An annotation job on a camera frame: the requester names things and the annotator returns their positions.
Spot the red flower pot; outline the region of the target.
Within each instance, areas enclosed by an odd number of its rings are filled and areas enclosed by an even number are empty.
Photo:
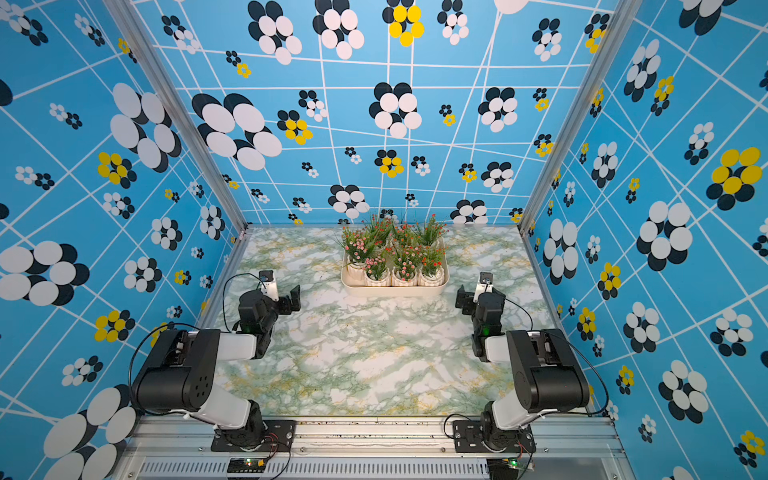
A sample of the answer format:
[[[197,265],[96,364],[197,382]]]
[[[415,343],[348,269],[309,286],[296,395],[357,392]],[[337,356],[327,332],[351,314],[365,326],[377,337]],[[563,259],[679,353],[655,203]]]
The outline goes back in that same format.
[[[393,226],[394,222],[391,216],[373,215],[365,231],[374,247],[384,247]]]
[[[420,259],[421,267],[418,272],[418,285],[424,287],[443,285],[446,282],[444,251],[438,246],[426,247],[422,251]]]

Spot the orange flower pot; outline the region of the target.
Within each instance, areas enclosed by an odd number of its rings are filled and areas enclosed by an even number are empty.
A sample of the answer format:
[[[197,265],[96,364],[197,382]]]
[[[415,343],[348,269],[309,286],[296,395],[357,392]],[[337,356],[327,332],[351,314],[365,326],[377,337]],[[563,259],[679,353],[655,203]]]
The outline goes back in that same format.
[[[445,224],[440,222],[435,214],[432,214],[423,224],[417,226],[416,233],[420,246],[433,247],[443,237]]]

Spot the small pink flower pot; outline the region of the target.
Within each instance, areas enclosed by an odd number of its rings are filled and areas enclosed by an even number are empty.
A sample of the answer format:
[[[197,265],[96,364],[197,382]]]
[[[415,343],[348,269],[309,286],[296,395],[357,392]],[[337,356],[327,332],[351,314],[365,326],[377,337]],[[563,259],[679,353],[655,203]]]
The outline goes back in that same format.
[[[412,225],[397,224],[392,229],[393,244],[397,247],[412,247],[419,244],[419,236]]]

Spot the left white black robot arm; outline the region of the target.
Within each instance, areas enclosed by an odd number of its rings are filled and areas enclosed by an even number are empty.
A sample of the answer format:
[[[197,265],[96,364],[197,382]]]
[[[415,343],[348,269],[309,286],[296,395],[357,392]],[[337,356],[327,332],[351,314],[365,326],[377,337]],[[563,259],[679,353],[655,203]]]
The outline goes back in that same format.
[[[235,332],[167,328],[133,379],[133,406],[155,415],[186,415],[212,426],[215,451],[227,446],[243,451],[289,449],[290,440],[280,438],[287,427],[268,426],[256,401],[230,393],[214,376],[220,362],[263,358],[278,318],[300,309],[300,286],[275,299],[251,290],[239,298]]]

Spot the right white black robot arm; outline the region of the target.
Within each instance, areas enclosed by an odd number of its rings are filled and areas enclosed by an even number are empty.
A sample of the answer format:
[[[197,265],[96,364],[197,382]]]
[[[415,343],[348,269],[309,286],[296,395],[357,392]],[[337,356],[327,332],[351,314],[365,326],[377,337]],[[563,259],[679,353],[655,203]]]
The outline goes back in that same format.
[[[508,366],[513,376],[514,391],[488,403],[480,415],[481,442],[493,452],[515,444],[531,452],[529,425],[548,414],[579,413],[589,403],[589,385],[560,330],[502,330],[507,302],[489,285],[473,293],[460,287],[456,295],[456,307],[472,320],[474,355]]]

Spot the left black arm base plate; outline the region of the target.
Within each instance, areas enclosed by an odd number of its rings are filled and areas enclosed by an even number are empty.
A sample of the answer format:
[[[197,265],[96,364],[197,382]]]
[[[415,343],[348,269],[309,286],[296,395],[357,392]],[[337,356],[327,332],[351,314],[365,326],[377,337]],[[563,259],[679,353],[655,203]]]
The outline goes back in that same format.
[[[210,446],[213,452],[290,452],[298,422],[295,420],[263,420],[256,437],[245,431],[214,431]]]

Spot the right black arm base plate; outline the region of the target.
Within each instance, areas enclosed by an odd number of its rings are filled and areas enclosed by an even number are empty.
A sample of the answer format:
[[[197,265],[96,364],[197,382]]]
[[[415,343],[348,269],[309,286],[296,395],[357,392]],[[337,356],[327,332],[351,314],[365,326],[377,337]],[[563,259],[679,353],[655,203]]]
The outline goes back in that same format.
[[[480,420],[469,419],[452,420],[450,424],[448,436],[457,453],[521,455],[537,451],[529,427],[522,430],[500,430]]]

